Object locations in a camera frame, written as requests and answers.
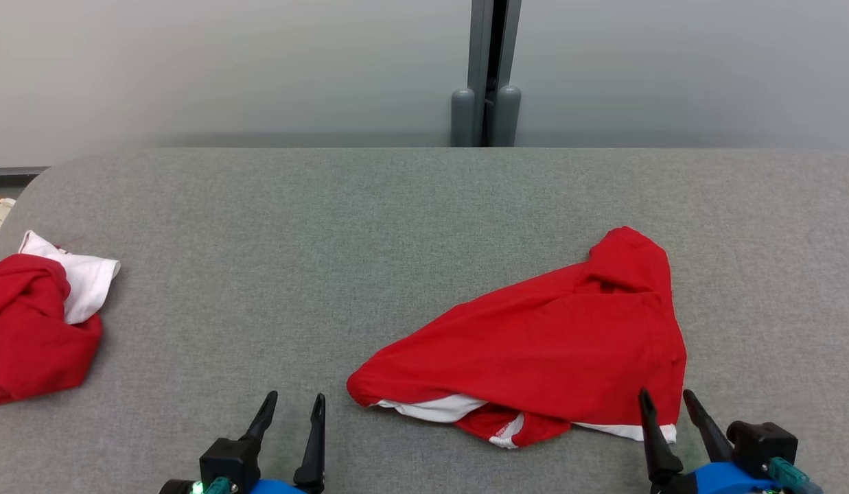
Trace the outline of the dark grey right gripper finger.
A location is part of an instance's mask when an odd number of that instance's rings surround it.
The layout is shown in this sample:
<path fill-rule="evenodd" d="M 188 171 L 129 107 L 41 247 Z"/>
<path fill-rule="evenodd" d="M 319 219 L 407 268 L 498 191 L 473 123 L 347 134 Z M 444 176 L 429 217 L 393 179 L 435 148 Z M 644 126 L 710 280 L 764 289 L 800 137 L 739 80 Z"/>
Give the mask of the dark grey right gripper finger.
<path fill-rule="evenodd" d="M 723 435 L 716 421 L 706 412 L 692 390 L 682 392 L 692 424 L 696 426 L 711 462 L 731 462 L 734 445 Z"/>
<path fill-rule="evenodd" d="M 668 446 L 668 441 L 658 424 L 656 406 L 646 388 L 641 388 L 638 404 L 640 404 L 642 441 L 646 454 L 648 479 L 652 484 L 651 491 L 663 491 L 670 482 L 681 475 L 684 466 Z"/>

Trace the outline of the red white garment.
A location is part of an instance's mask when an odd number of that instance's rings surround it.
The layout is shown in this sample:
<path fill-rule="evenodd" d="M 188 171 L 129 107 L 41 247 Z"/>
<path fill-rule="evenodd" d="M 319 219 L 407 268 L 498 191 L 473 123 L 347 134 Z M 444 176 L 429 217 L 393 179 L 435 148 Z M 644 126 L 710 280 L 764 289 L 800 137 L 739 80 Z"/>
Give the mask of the red white garment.
<path fill-rule="evenodd" d="M 0 405 L 83 384 L 103 335 L 98 314 L 65 321 L 71 286 L 46 257 L 17 253 L 0 261 Z"/>

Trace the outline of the grey partition post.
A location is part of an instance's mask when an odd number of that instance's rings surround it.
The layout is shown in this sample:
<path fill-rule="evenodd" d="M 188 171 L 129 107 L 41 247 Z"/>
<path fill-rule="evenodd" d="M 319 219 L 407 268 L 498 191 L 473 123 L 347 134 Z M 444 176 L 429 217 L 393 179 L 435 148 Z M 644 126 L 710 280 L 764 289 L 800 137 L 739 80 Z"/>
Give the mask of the grey partition post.
<path fill-rule="evenodd" d="M 466 87 L 475 92 L 476 141 L 472 147 L 490 143 L 494 94 L 512 85 L 516 34 L 522 0 L 472 0 L 470 46 Z"/>

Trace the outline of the white cloth garment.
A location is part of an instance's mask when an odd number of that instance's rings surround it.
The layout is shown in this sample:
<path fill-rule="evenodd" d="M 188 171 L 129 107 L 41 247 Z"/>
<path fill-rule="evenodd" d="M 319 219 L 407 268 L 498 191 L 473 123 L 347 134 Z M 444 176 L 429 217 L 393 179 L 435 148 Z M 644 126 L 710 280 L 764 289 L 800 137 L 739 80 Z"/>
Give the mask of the white cloth garment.
<path fill-rule="evenodd" d="M 65 322 L 70 325 L 88 321 L 104 306 L 111 283 L 121 269 L 119 260 L 70 253 L 31 229 L 25 232 L 19 252 L 51 259 L 64 268 L 70 287 L 64 303 Z"/>

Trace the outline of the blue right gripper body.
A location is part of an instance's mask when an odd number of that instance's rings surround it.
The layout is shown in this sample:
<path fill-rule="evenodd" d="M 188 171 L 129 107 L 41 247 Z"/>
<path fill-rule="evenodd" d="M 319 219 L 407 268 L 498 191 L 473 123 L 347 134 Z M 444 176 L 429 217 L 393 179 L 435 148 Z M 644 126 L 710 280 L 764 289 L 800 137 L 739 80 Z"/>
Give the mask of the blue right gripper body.
<path fill-rule="evenodd" d="M 651 494 L 782 494 L 782 486 L 754 478 L 734 463 L 714 462 L 652 485 Z"/>

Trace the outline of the red and white jersey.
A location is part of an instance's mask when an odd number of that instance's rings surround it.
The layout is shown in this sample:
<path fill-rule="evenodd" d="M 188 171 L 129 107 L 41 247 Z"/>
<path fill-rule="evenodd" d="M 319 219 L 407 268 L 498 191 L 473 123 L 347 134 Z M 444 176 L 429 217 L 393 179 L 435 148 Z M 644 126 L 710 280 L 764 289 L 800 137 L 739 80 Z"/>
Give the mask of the red and white jersey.
<path fill-rule="evenodd" d="M 503 448 L 572 426 L 641 441 L 647 390 L 677 440 L 687 362 L 668 254 L 630 227 L 580 263 L 458 304 L 352 372 L 349 396 Z"/>

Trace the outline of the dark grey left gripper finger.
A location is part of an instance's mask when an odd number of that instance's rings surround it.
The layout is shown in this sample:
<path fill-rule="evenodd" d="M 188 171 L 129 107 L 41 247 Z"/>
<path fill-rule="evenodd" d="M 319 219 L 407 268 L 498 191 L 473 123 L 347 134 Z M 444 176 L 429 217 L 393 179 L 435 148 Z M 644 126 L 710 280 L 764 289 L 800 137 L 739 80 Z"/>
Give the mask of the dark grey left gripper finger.
<path fill-rule="evenodd" d="M 275 407 L 277 405 L 277 398 L 279 398 L 279 393 L 277 393 L 276 390 L 268 392 L 265 399 L 262 401 L 258 412 L 255 413 L 255 416 L 251 421 L 251 425 L 248 426 L 245 434 L 240 437 L 240 441 L 251 442 L 261 446 L 265 432 L 268 428 L 270 428 L 272 423 Z"/>
<path fill-rule="evenodd" d="M 310 434 L 294 487 L 305 493 L 323 493 L 326 487 L 326 397 L 318 393 L 310 414 Z"/>

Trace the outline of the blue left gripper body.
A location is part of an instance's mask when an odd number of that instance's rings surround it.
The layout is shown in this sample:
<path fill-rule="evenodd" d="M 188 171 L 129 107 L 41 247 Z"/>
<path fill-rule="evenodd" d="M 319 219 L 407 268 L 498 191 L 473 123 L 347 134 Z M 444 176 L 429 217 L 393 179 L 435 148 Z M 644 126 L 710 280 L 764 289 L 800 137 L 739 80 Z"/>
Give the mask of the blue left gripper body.
<path fill-rule="evenodd" d="M 307 494 L 282 480 L 261 479 L 249 494 Z"/>

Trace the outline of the grey cylindrical post foot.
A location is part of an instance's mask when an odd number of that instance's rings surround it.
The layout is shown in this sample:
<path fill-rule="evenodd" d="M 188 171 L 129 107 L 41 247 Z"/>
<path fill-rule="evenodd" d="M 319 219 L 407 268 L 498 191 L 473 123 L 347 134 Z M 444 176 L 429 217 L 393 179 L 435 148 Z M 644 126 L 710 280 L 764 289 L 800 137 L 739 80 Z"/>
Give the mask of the grey cylindrical post foot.
<path fill-rule="evenodd" d="M 450 147 L 468 148 L 476 141 L 476 96 L 469 88 L 450 95 Z"/>
<path fill-rule="evenodd" d="M 491 146 L 497 148 L 515 146 L 521 100 L 521 90 L 514 85 L 503 86 L 494 94 Z"/>

